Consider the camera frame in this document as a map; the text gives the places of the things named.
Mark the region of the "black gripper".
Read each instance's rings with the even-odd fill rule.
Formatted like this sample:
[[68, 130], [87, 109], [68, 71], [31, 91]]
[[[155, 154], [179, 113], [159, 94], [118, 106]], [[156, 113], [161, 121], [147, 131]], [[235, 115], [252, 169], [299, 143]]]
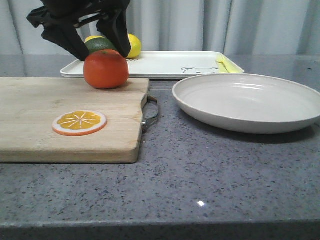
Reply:
[[80, 61], [90, 52], [76, 28], [98, 21], [97, 30], [108, 38], [126, 58], [132, 47], [128, 37], [126, 10], [129, 0], [43, 0], [27, 20], [37, 28], [43, 25], [42, 38], [52, 42]]

